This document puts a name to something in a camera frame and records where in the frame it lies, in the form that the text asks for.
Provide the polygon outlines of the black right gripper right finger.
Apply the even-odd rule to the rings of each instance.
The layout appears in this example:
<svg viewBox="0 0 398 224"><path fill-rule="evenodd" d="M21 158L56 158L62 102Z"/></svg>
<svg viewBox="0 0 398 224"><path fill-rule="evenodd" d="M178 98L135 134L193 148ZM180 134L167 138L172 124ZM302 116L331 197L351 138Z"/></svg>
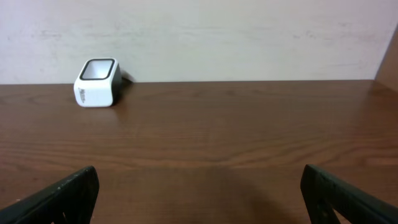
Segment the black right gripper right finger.
<svg viewBox="0 0 398 224"><path fill-rule="evenodd" d="M397 207L348 184L312 164L303 170L300 189L312 224L397 223Z"/></svg>

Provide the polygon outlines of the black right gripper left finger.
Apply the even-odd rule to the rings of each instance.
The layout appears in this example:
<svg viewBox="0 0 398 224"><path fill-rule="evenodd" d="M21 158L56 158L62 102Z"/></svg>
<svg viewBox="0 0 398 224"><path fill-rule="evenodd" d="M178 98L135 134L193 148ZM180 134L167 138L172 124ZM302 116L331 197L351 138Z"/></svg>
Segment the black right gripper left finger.
<svg viewBox="0 0 398 224"><path fill-rule="evenodd" d="M1 210L1 223L89 223L99 192L88 166Z"/></svg>

